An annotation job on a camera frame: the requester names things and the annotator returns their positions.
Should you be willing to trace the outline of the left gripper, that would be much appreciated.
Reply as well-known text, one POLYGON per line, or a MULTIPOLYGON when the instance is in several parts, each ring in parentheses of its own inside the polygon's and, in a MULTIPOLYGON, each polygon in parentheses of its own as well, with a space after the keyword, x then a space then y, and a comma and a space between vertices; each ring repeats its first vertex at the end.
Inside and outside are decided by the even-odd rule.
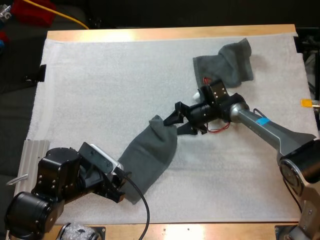
POLYGON ((94 193, 115 203, 121 202, 125 193, 121 190, 126 180, 122 176, 103 173, 101 170, 93 169, 82 178, 83 186, 87 193, 94 193))

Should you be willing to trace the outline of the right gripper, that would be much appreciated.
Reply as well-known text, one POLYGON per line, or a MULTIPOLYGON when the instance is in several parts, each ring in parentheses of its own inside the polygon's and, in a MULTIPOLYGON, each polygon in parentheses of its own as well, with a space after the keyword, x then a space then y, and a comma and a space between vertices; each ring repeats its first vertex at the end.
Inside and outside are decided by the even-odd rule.
POLYGON ((195 104, 187 106, 182 102, 174 105, 174 111, 163 121, 165 126, 181 124, 186 116, 188 123, 177 128, 177 135, 197 135, 207 133, 205 124, 216 119, 216 108, 208 104, 195 104))

